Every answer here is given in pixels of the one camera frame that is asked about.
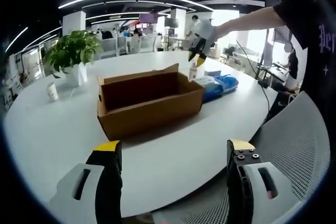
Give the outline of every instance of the white flower pot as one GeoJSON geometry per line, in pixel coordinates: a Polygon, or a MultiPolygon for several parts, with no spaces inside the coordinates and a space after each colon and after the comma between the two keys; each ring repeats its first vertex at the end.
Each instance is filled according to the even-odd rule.
{"type": "Polygon", "coordinates": [[[71,87],[81,86],[88,80],[86,66],[82,62],[80,64],[74,65],[73,68],[65,68],[65,72],[66,82],[71,87]]]}

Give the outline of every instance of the black t-shirt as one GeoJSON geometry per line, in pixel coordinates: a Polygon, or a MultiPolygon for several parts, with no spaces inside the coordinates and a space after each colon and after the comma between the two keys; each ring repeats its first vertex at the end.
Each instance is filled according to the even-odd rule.
{"type": "Polygon", "coordinates": [[[320,110],[332,147],[336,142],[336,8],[332,0],[284,0],[275,12],[308,47],[301,90],[320,110]]]}
{"type": "Polygon", "coordinates": [[[291,52],[291,54],[289,55],[288,62],[290,63],[290,66],[289,66],[290,76],[292,76],[294,79],[297,79],[299,61],[298,61],[298,58],[296,57],[295,50],[291,52]]]}

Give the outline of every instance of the paper cup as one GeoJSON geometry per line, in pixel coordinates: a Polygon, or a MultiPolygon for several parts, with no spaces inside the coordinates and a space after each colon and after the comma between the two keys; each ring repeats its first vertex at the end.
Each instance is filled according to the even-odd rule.
{"type": "Polygon", "coordinates": [[[57,90],[56,90],[56,85],[54,82],[50,83],[47,86],[47,92],[48,92],[48,96],[52,101],[57,101],[58,100],[58,94],[57,94],[57,90]]]}

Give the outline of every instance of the cardboard box flap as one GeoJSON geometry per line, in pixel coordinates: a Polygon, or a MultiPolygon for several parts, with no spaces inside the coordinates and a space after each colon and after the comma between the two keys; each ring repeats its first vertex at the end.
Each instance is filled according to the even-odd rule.
{"type": "Polygon", "coordinates": [[[132,74],[126,74],[125,76],[116,76],[116,77],[105,78],[105,79],[102,78],[102,80],[98,78],[98,83],[99,85],[102,86],[105,84],[110,84],[113,82],[118,82],[118,81],[123,81],[123,80],[130,80],[130,79],[135,79],[135,78],[140,78],[140,77],[145,77],[145,76],[154,76],[154,75],[162,74],[162,73],[175,73],[178,71],[179,71],[179,64],[176,63],[162,70],[152,70],[152,71],[143,72],[143,73],[132,73],[132,74]]]}

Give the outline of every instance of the green leaves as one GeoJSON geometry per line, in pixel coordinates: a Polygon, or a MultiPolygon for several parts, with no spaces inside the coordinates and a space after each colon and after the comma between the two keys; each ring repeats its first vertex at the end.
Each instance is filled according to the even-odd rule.
{"type": "Polygon", "coordinates": [[[61,37],[57,44],[46,52],[44,63],[54,67],[59,72],[64,68],[73,67],[81,62],[84,65],[94,61],[95,53],[101,52],[100,40],[93,32],[73,31],[71,35],[61,37]]]}

